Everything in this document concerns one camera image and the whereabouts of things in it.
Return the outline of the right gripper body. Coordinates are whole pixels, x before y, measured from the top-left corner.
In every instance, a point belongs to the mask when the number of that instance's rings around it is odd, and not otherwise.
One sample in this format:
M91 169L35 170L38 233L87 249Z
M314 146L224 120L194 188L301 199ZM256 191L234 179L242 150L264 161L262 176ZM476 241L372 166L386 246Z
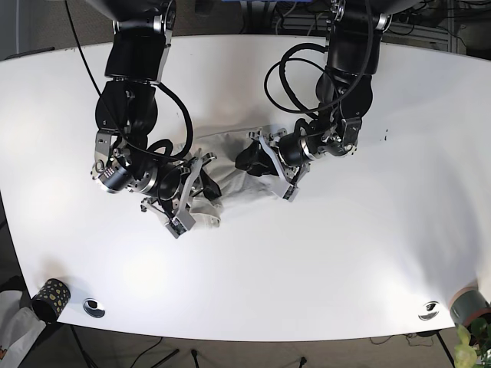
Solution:
M199 174L207 173L205 167L215 159L214 153L204 154L199 149L187 162L174 168L162 168L163 178L153 186L152 193L143 198L140 210L153 213L174 238L193 228L216 228L215 200L196 195L201 189Z

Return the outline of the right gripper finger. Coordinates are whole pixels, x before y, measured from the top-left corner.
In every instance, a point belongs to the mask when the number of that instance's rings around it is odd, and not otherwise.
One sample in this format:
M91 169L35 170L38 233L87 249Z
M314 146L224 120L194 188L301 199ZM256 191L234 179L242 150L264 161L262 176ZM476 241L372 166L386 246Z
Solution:
M201 189L196 193L196 196L203 195L209 201L217 200L222 196L219 185L213 181L205 172L199 174Z

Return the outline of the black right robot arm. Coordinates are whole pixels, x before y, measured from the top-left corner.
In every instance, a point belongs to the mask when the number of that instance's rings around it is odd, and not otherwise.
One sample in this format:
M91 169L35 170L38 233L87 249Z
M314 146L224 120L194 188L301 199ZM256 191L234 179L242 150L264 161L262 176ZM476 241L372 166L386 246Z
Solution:
M113 22L114 40L97 88L92 179L106 192L143 196L142 212L154 213L174 238L195 227L217 228L222 195L205 166L213 153L193 152L193 123L181 99L162 81L176 20L174 1L92 1ZM156 126L157 90L180 109L186 139L179 151L169 139L149 142Z

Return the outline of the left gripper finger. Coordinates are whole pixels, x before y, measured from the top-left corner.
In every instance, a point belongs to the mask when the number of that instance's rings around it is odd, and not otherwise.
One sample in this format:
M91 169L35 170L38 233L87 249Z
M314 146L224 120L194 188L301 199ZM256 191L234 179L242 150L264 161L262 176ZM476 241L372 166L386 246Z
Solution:
M235 161L238 170L248 173L250 176L260 177L269 174L269 164L266 154L258 147L244 149Z

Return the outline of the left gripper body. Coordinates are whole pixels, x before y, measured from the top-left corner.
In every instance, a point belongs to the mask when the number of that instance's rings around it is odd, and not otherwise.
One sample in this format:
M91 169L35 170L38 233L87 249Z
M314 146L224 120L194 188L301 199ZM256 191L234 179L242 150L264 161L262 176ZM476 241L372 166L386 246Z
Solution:
M307 136L287 133L286 129L279 129L276 133L264 133L258 129L249 131L248 138L258 142L259 150L272 161L278 175L272 191L279 198L293 202L299 192L300 180L310 171Z

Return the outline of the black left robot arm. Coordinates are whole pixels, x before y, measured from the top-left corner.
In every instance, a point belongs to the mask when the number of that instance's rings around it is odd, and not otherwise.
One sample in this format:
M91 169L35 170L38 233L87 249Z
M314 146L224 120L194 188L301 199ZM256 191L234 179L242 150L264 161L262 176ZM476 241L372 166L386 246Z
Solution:
M236 157L235 167L250 176L277 177L273 192L292 201L312 162L327 154L352 154L358 146L362 118L373 101L371 81L377 71L382 35L389 24L390 16L369 1L333 1L326 44L297 44L270 68L278 71L284 92L294 104L292 109L279 103L275 107L300 116L293 131L252 131L252 142ZM301 60L296 55L299 51L326 56L315 87L318 105L314 108L296 97L286 77L287 64Z

